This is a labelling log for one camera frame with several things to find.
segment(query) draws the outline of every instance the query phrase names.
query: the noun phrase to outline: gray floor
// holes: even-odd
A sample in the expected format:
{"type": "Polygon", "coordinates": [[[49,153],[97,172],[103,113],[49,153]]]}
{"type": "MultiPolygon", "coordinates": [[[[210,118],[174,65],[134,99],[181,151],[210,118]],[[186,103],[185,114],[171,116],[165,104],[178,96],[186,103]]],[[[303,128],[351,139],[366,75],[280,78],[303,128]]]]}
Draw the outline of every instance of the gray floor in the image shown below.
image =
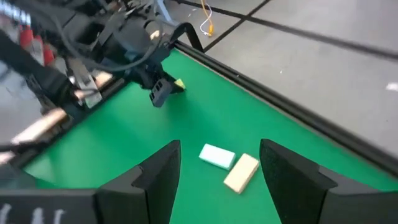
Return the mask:
{"type": "MultiPolygon", "coordinates": [[[[262,0],[207,2],[213,7],[247,14],[262,0]]],[[[170,1],[166,4],[175,20],[194,25],[204,46],[239,21],[214,12],[215,34],[207,37],[199,30],[206,19],[201,9],[170,1]]],[[[398,51],[395,26],[398,16],[394,15],[397,11],[395,0],[271,0],[253,16],[398,51]]],[[[398,91],[386,90],[389,83],[398,83],[397,62],[252,22],[244,22],[207,54],[398,157],[398,91]]],[[[1,139],[9,139],[28,120],[33,120],[37,112],[36,115],[24,112],[34,111],[34,101],[15,103],[4,99],[0,101],[1,139]],[[12,102],[14,106],[10,108],[5,102],[12,102]],[[12,130],[12,134],[4,134],[4,126],[12,130]]]]}

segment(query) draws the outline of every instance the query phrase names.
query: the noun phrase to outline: yellow cable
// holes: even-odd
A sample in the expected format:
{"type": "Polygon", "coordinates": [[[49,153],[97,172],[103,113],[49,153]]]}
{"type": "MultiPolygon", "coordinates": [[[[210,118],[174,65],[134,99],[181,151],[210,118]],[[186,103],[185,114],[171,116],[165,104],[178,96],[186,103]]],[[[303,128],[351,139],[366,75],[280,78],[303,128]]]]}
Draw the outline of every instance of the yellow cable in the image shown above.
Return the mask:
{"type": "Polygon", "coordinates": [[[207,19],[208,19],[209,22],[210,22],[209,32],[208,32],[208,33],[209,33],[209,37],[211,37],[211,35],[213,34],[213,29],[214,29],[213,21],[211,21],[210,16],[209,16],[209,14],[207,13],[207,10],[206,10],[206,8],[205,8],[205,3],[206,3],[206,1],[205,1],[205,0],[200,0],[200,2],[201,2],[201,8],[202,8],[203,11],[205,12],[206,17],[207,17],[207,19]]]}

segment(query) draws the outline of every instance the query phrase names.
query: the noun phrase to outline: foam block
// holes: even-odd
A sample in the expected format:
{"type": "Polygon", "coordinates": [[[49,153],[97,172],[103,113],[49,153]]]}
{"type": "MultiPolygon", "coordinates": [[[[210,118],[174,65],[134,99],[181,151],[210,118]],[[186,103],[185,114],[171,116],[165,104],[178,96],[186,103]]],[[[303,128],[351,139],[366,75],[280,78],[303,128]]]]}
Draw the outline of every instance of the foam block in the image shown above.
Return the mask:
{"type": "Polygon", "coordinates": [[[235,153],[205,144],[200,152],[199,158],[218,167],[230,170],[235,160],[235,153]]]}
{"type": "Polygon", "coordinates": [[[258,167],[259,161],[245,153],[226,176],[224,184],[240,194],[258,167]]]}

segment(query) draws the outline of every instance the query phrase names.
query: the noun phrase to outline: green mat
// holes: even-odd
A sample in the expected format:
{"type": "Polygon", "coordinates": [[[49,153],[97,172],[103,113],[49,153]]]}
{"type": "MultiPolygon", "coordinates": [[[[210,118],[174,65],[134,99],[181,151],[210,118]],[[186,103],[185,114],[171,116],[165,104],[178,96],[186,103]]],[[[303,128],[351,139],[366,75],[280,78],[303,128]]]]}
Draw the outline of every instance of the green mat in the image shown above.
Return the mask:
{"type": "Polygon", "coordinates": [[[99,187],[180,139],[176,224],[280,223],[261,169],[238,195],[223,184],[227,171],[198,158],[205,143],[258,158],[260,139],[268,138],[377,189],[398,189],[398,181],[384,172],[180,52],[174,50],[164,68],[184,81],[185,93],[158,109],[148,91],[128,85],[25,170],[42,179],[43,188],[99,187]]]}

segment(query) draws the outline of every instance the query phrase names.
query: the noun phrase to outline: floor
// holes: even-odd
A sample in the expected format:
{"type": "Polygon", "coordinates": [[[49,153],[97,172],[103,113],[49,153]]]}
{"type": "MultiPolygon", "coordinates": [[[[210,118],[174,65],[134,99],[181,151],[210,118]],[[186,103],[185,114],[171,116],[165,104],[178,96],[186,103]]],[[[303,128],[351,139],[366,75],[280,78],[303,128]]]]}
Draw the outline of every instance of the floor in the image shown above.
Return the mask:
{"type": "MultiPolygon", "coordinates": [[[[398,1],[207,0],[212,37],[199,30],[200,0],[179,1],[165,2],[170,15],[194,25],[208,55],[398,157],[398,1]]],[[[0,98],[0,141],[37,108],[0,98]]]]}

